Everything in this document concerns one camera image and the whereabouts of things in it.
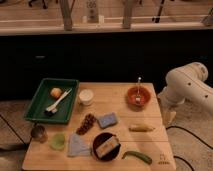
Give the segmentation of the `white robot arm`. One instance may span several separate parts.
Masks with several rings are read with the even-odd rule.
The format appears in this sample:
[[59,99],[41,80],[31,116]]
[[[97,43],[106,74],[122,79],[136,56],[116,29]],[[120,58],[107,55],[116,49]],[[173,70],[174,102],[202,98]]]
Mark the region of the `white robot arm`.
[[174,68],[166,74],[166,86],[157,95],[165,126],[175,118],[174,108],[183,104],[186,99],[213,114],[213,88],[205,84],[207,78],[208,69],[200,62]]

